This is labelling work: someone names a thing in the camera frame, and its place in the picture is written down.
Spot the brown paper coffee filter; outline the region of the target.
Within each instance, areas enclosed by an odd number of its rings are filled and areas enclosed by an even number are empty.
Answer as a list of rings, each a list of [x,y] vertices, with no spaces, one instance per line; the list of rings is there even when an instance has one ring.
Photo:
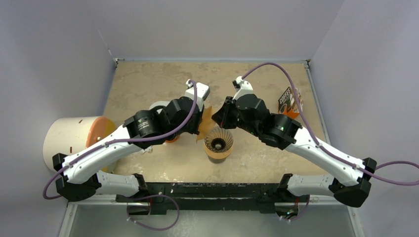
[[[212,106],[209,106],[208,108],[205,108],[203,110],[202,121],[198,128],[199,134],[197,135],[196,142],[204,139],[206,135],[210,133],[212,128],[214,127],[215,121],[212,120],[212,115]]]

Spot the orange glass carafe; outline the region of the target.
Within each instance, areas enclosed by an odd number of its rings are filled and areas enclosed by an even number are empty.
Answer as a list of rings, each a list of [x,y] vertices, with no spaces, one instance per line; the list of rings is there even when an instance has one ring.
[[[173,143],[175,141],[177,141],[179,138],[179,136],[175,136],[174,138],[170,139],[170,140],[166,140],[166,143]]]

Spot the smoked glass dripper cone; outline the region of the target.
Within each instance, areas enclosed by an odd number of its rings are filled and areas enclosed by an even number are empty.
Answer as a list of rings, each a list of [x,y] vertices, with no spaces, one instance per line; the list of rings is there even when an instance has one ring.
[[[204,138],[204,145],[211,152],[223,153],[232,148],[233,134],[224,128],[214,127]]]

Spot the white paper coffee filter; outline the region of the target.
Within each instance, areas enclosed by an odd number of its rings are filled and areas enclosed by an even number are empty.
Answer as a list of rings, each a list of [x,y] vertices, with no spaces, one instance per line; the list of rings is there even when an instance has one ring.
[[[169,101],[157,101],[150,105],[149,110],[154,110],[157,114],[160,114],[163,108],[169,104]]]

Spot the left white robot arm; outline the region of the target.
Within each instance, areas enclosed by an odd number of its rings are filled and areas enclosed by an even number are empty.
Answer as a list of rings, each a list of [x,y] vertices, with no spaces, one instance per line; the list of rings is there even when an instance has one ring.
[[[115,175],[102,168],[133,153],[151,151],[155,145],[186,132],[199,134],[204,99],[182,96],[167,105],[138,111],[123,125],[91,147],[67,156],[57,153],[52,157],[56,191],[68,201],[85,200],[95,194],[116,194],[130,197],[135,202],[146,199],[147,184],[140,174]]]

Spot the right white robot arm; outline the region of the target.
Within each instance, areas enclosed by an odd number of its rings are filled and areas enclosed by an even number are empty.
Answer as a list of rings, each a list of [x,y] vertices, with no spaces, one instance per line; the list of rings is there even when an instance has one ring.
[[[343,160],[332,158],[320,148],[322,140],[315,141],[308,129],[295,119],[271,113],[264,101],[254,94],[237,100],[226,97],[211,118],[224,129],[241,128],[265,145],[294,153],[327,171],[326,175],[319,176],[285,174],[277,188],[279,198],[284,201],[295,196],[322,195],[334,197],[350,207],[361,207],[369,196],[371,177],[361,169],[374,173],[377,166],[374,159],[354,158],[324,144],[329,152]]]

